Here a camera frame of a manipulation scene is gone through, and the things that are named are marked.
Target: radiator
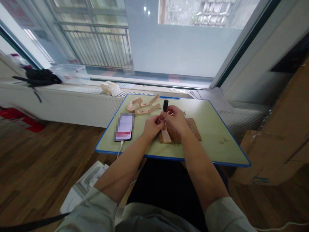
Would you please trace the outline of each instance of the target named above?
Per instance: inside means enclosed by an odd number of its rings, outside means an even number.
[[[258,129],[270,107],[232,101],[229,103],[234,111],[219,111],[218,114],[240,144],[246,130]]]
[[[36,88],[42,103],[25,83],[0,82],[0,105],[19,107],[35,117],[47,120],[106,128],[127,94],[153,95],[145,91],[122,91],[117,97],[103,93],[100,87],[52,85]],[[218,114],[241,141],[246,130],[257,129],[269,107],[230,102],[234,111]]]

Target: brown cardboard box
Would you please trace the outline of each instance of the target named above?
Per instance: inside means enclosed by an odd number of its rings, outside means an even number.
[[[262,134],[260,131],[247,131],[241,147],[248,155],[252,166],[238,168],[233,176],[242,184],[279,185],[293,176],[306,161],[294,161],[298,159],[298,153],[289,160],[291,149],[285,148],[285,140],[277,136]],[[301,159],[308,157],[305,149],[301,150]]]
[[[309,59],[279,97],[261,131],[247,131],[241,147],[252,167],[233,176],[243,184],[278,185],[309,162]]]
[[[302,147],[300,147],[299,151],[291,156],[289,161],[302,161],[309,163],[309,141],[307,140],[306,143]]]

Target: hand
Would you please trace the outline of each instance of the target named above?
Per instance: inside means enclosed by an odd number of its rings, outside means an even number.
[[[181,137],[191,131],[183,111],[177,106],[168,106],[166,112],[162,111],[161,115],[172,124]]]
[[[150,117],[145,122],[144,132],[141,136],[150,142],[163,128],[165,122],[166,120],[160,115]]]

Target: red fire extinguisher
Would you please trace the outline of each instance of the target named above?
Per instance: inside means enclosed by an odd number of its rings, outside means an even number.
[[[12,107],[10,108],[0,107],[0,117],[15,122],[18,125],[32,132],[39,132],[45,128],[43,124],[37,122],[33,118],[30,118],[28,115]]]

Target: white cable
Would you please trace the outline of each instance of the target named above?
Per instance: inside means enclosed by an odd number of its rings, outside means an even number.
[[[117,158],[118,158],[118,156],[119,156],[119,153],[121,152],[121,149],[122,149],[122,146],[123,146],[123,142],[124,142],[123,140],[120,142],[120,149],[119,149],[119,151],[118,151]]]
[[[134,182],[136,182],[136,180],[134,180],[134,181],[130,184],[130,186],[131,186]],[[130,186],[129,186],[129,187],[130,187]]]
[[[288,225],[306,226],[306,225],[309,225],[309,222],[307,222],[307,223],[287,222],[281,228],[270,228],[270,229],[258,229],[258,228],[255,228],[255,229],[259,230],[259,231],[272,231],[272,230],[277,230],[278,231],[278,230],[283,230],[283,229],[287,228]]]

